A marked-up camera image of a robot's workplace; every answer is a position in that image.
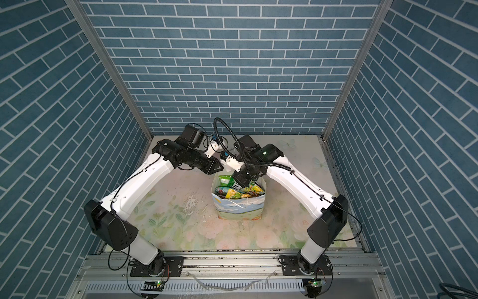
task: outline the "snack bag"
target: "snack bag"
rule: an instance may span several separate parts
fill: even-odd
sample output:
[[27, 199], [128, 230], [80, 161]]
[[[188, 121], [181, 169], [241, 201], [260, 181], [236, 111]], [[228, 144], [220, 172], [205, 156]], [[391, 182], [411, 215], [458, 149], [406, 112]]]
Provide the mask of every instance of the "snack bag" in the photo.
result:
[[219, 181], [220, 181], [221, 186], [230, 187], [230, 188], [238, 190], [240, 192], [247, 193], [247, 192], [250, 192], [250, 191], [254, 191], [254, 192], [258, 193], [259, 195], [263, 195], [265, 193], [264, 190], [259, 185], [257, 185], [257, 183], [252, 182], [252, 181], [249, 183], [248, 187], [242, 188], [234, 180], [234, 178], [231, 175], [219, 176]]
[[245, 195], [243, 192], [229, 187], [217, 187], [216, 194], [224, 196], [225, 199], [240, 199], [242, 198], [242, 195]]

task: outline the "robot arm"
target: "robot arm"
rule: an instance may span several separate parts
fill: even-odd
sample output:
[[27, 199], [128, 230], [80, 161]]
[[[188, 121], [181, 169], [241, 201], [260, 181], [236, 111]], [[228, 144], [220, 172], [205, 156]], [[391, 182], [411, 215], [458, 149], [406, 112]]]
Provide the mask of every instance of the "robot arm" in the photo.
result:
[[[113, 249], [140, 261], [150, 275], [156, 275], [163, 269], [163, 253], [141, 237], [138, 229], [126, 220], [160, 179], [183, 164], [197, 167], [206, 174], [222, 169], [234, 170], [234, 179], [243, 187], [252, 179], [268, 175], [293, 194], [315, 219], [307, 230], [309, 238], [298, 254], [302, 271], [313, 273], [320, 255], [347, 223], [345, 197], [335, 198], [312, 183], [272, 144], [260, 147], [250, 136], [241, 137], [240, 144], [236, 142], [234, 146], [243, 152], [244, 161], [243, 155], [241, 158], [228, 155], [222, 141], [216, 137], [211, 139], [205, 151], [197, 150], [203, 138], [201, 135], [204, 134], [187, 125], [174, 142], [161, 140], [122, 185], [100, 202], [90, 200], [84, 210], [93, 232]], [[220, 153], [220, 160], [212, 156], [215, 152]]]

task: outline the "blue wall panel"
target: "blue wall panel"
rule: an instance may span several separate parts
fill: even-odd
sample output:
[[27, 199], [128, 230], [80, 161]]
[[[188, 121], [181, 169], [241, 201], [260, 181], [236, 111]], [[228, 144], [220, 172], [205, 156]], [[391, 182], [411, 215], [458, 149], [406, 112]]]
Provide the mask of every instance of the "blue wall panel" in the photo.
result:
[[478, 287], [477, 12], [395, 0], [330, 135], [399, 298]]
[[379, 0], [160, 2], [82, 1], [155, 134], [316, 134]]
[[0, 298], [56, 298], [147, 140], [63, 0], [0, 7]]

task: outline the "black cable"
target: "black cable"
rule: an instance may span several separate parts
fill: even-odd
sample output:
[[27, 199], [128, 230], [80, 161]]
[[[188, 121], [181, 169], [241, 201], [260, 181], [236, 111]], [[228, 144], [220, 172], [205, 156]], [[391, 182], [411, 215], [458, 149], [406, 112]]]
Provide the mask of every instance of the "black cable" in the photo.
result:
[[[238, 145], [239, 147], [239, 154], [241, 155], [242, 157], [242, 147], [240, 145], [240, 142], [239, 142], [239, 139], [237, 138], [237, 136], [234, 134], [234, 132], [231, 130], [231, 128], [229, 128], [228, 124], [223, 121], [221, 118], [219, 117], [216, 117], [212, 123], [212, 126], [214, 128], [214, 134], [216, 136], [219, 136], [219, 132], [217, 131], [217, 122], [220, 122], [225, 128], [226, 130], [229, 131], [229, 133], [231, 134], [232, 138], [234, 139], [234, 141], [236, 142], [236, 144]], [[224, 151], [229, 155], [229, 156], [233, 156], [234, 158], [237, 159], [236, 155], [232, 154], [227, 147], [224, 146], [224, 143], [222, 143], [222, 140], [221, 138], [217, 138], [217, 140], [219, 141], [219, 144], [222, 146], [222, 148], [224, 149]]]
[[114, 249], [112, 249], [112, 250], [109, 252], [109, 255], [108, 255], [108, 268], [109, 268], [111, 271], [118, 271], [118, 270], [120, 270], [121, 268], [123, 268], [124, 265], [126, 265], [126, 262], [128, 261], [128, 257], [126, 257], [126, 260], [125, 260], [124, 263], [121, 265], [121, 267], [116, 268], [116, 269], [113, 269], [113, 268], [111, 268], [111, 265], [109, 264], [109, 260], [110, 260], [110, 258], [111, 258], [111, 254], [113, 253], [113, 251], [114, 251]]
[[[110, 205], [109, 205], [109, 207], [110, 207], [110, 209], [111, 209], [111, 213], [112, 213], [116, 218], [118, 218], [119, 221], [121, 221], [121, 224], [123, 225], [124, 232], [125, 232], [126, 235], [128, 235], [128, 230], [126, 229], [126, 226], [124, 225], [123, 219], [121, 219], [121, 218], [116, 214], [116, 211], [113, 209], [113, 203], [114, 203], [113, 199], [116, 198], [116, 196], [118, 195], [118, 193], [119, 193], [121, 187], [123, 187], [124, 184], [126, 184], [130, 179], [134, 178], [134, 177], [137, 176], [138, 174], [140, 174], [140, 173], [142, 173], [143, 171], [145, 171], [146, 169], [148, 169], [148, 168], [149, 168], [151, 165], [153, 165], [154, 163], [158, 162], [159, 159], [161, 159], [161, 157], [162, 157], [162, 156], [159, 155], [159, 157], [158, 157], [154, 162], [152, 162], [151, 164], [149, 164], [148, 166], [146, 166], [144, 169], [142, 169], [141, 171], [137, 172], [137, 173], [134, 174], [133, 176], [129, 177], [126, 181], [124, 181], [124, 182], [120, 185], [120, 187], [118, 188], [118, 190], [117, 190], [116, 193], [115, 193], [115, 196], [114, 196], [114, 197], [112, 198], [112, 200], [111, 200], [111, 203], [110, 203]], [[125, 260], [125, 262], [121, 265], [121, 267], [119, 267], [119, 268], [117, 268], [117, 269], [113, 269], [113, 268], [111, 267], [110, 263], [109, 263], [109, 260], [110, 260], [110, 258], [111, 258], [111, 254], [112, 254], [112, 253], [113, 253], [113, 250], [112, 250], [112, 251], [109, 253], [109, 255], [108, 255], [108, 268], [109, 268], [110, 270], [112, 270], [112, 271], [118, 271], [118, 270], [122, 269], [122, 268], [124, 267], [124, 265], [128, 262], [127, 265], [126, 265], [126, 284], [128, 285], [128, 288], [130, 289], [130, 291], [131, 291], [133, 294], [135, 294], [136, 296], [141, 297], [141, 298], [144, 299], [143, 296], [138, 295], [136, 292], [134, 292], [134, 291], [131, 289], [130, 283], [128, 282], [128, 269], [129, 269], [129, 264], [130, 264], [130, 263], [129, 263], [129, 260], [130, 260], [130, 246], [128, 245], [128, 253], [126, 254], [126, 260]]]
[[[451, 299], [458, 299], [456, 296], [461, 296], [461, 297], [466, 297], [466, 298], [472, 298], [472, 299], [477, 299], [478, 298], [478, 293], [472, 290], [469, 290], [467, 288], [462, 288], [456, 285], [452, 285], [449, 283], [439, 283], [438, 286], [440, 289], [443, 291], [441, 293], [438, 293], [436, 297], [440, 299], [442, 296], [449, 296]], [[458, 292], [450, 292], [446, 288], [453, 288], [455, 290], [462, 291], [463, 293], [458, 293]]]
[[148, 166], [146, 166], [144, 169], [142, 169], [141, 171], [135, 173], [134, 175], [132, 175], [131, 177], [129, 177], [127, 180], [125, 180], [121, 186], [118, 188], [118, 190], [116, 191], [115, 193], [115, 196], [113, 196], [113, 199], [115, 199], [118, 195], [118, 193], [120, 192], [121, 188], [124, 186], [124, 184], [126, 184], [130, 179], [134, 178], [135, 176], [137, 176], [138, 174], [142, 173], [144, 170], [148, 169], [151, 165], [153, 165], [154, 163], [158, 162], [159, 159], [161, 159], [161, 155], [159, 155], [159, 158], [156, 159], [156, 161], [152, 162], [151, 164], [149, 164]]
[[299, 181], [301, 181], [304, 185], [306, 185], [309, 189], [312, 190], [312, 192], [314, 192], [317, 196], [320, 196], [320, 198], [324, 199], [325, 201], [329, 202], [330, 204], [336, 206], [337, 208], [341, 209], [342, 211], [344, 211], [345, 213], [349, 214], [350, 216], [352, 216], [353, 218], [355, 218], [355, 220], [357, 220], [357, 222], [360, 224], [360, 230], [359, 232], [357, 233], [357, 235], [353, 238], [350, 238], [350, 239], [335, 239], [332, 241], [332, 243], [334, 243], [335, 241], [350, 241], [350, 240], [353, 240], [353, 239], [356, 239], [358, 236], [360, 236], [360, 234], [362, 233], [362, 230], [363, 230], [363, 226], [362, 226], [362, 223], [360, 222], [360, 220], [355, 217], [354, 215], [352, 215], [351, 213], [347, 212], [346, 210], [344, 210], [342, 207], [339, 207], [338, 205], [334, 204], [333, 202], [329, 201], [328, 199], [326, 199], [324, 196], [318, 194], [314, 189], [312, 189], [312, 187], [310, 187], [308, 184], [306, 184], [304, 181], [302, 181], [296, 174], [295, 172], [292, 172], [291, 174], [293, 174]]
[[286, 263], [286, 262], [281, 262], [281, 258], [283, 258], [283, 256], [287, 256], [287, 255], [280, 255], [280, 256], [277, 258], [277, 261], [278, 261], [279, 264], [281, 264], [282, 266], [287, 266], [288, 263]]
[[458, 293], [458, 292], [441, 292], [436, 295], [438, 299], [440, 299], [442, 296], [449, 296], [451, 299], [456, 298], [455, 296], [460, 296], [460, 297], [465, 297], [465, 298], [472, 298], [472, 299], [478, 299], [478, 296], [473, 296], [471, 294], [465, 294], [465, 293]]
[[334, 266], [332, 266], [332, 263], [330, 263], [330, 268], [332, 269], [332, 278], [330, 279], [329, 287], [324, 292], [321, 292], [319, 294], [319, 296], [322, 295], [322, 294], [327, 293], [330, 290], [330, 288], [332, 287], [332, 282], [334, 281]]
[[227, 140], [227, 138], [224, 138], [224, 140], [226, 140], [226, 144], [227, 144], [226, 147], [229, 148], [229, 140]]
[[206, 148], [205, 148], [204, 150], [198, 150], [198, 151], [200, 151], [200, 152], [202, 152], [202, 153], [207, 152], [207, 148], [209, 147], [209, 135], [207, 134], [207, 131], [203, 128], [203, 126], [201, 126], [200, 124], [197, 124], [197, 123], [195, 123], [195, 122], [190, 122], [190, 123], [188, 123], [188, 124], [195, 124], [196, 126], [198, 126], [198, 127], [200, 127], [201, 129], [203, 129], [204, 134], [206, 134], [207, 146], [206, 146]]
[[168, 277], [166, 278], [166, 281], [164, 283], [169, 281], [169, 272], [171, 271], [171, 268], [169, 267], [169, 264], [164, 264], [163, 274], [166, 272], [166, 265], [168, 265]]
[[177, 168], [178, 168], [178, 169], [180, 169], [180, 170], [193, 170], [193, 169], [194, 169], [194, 166], [193, 166], [193, 167], [191, 167], [190, 169], [184, 169], [184, 168], [180, 168], [179, 166], [178, 166]]
[[[128, 256], [130, 255], [130, 246], [128, 245]], [[134, 295], [140, 297], [140, 298], [143, 298], [145, 299], [142, 295], [136, 293], [135, 291], [133, 291], [133, 289], [131, 288], [130, 286], [130, 282], [128, 281], [128, 271], [129, 271], [129, 268], [130, 268], [130, 262], [128, 261], [128, 264], [126, 265], [126, 285], [128, 286], [128, 288], [130, 289], [131, 293], [133, 293]]]
[[[282, 168], [282, 169], [286, 169], [287, 171], [293, 172], [292, 168], [290, 168], [288, 166], [285, 166], [285, 165], [282, 165], [282, 164], [278, 164], [278, 163], [273, 163], [273, 162], [248, 162], [244, 157], [244, 153], [243, 153], [243, 150], [242, 150], [241, 143], [239, 142], [239, 139], [234, 134], [234, 132], [231, 130], [231, 128], [229, 128], [228, 124], [225, 121], [223, 121], [220, 117], [216, 117], [213, 121], [213, 128], [214, 128], [214, 133], [216, 134], [216, 136], [219, 136], [219, 133], [217, 132], [217, 122], [220, 122], [226, 128], [226, 130], [228, 130], [229, 133], [231, 134], [232, 138], [234, 139], [234, 141], [238, 145], [239, 155], [242, 158], [242, 161], [244, 162], [244, 165], [246, 166], [246, 168], [248, 170], [249, 170], [249, 166], [272, 166], [272, 167], [279, 167], [279, 168]], [[222, 140], [220, 138], [218, 140], [219, 140], [219, 144], [221, 144], [222, 148], [225, 148], [224, 144], [222, 143]], [[236, 157], [236, 155], [233, 155], [227, 148], [225, 148], [225, 151], [228, 155], [233, 156], [236, 160], [238, 159]]]

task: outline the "floral mat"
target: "floral mat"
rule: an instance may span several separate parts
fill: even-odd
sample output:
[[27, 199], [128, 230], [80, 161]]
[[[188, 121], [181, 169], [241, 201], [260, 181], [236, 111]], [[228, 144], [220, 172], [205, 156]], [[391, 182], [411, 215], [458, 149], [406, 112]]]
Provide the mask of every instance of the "floral mat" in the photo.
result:
[[[173, 136], [155, 137], [152, 144]], [[314, 135], [257, 136], [264, 146], [280, 148], [294, 165], [324, 190], [337, 195], [320, 143]], [[223, 220], [211, 196], [213, 176], [200, 170], [173, 170], [137, 205], [128, 221], [161, 250], [301, 248], [313, 218], [284, 187], [265, 178], [267, 193], [261, 219]], [[339, 239], [351, 238], [347, 224]], [[337, 241], [331, 247], [356, 247]]]

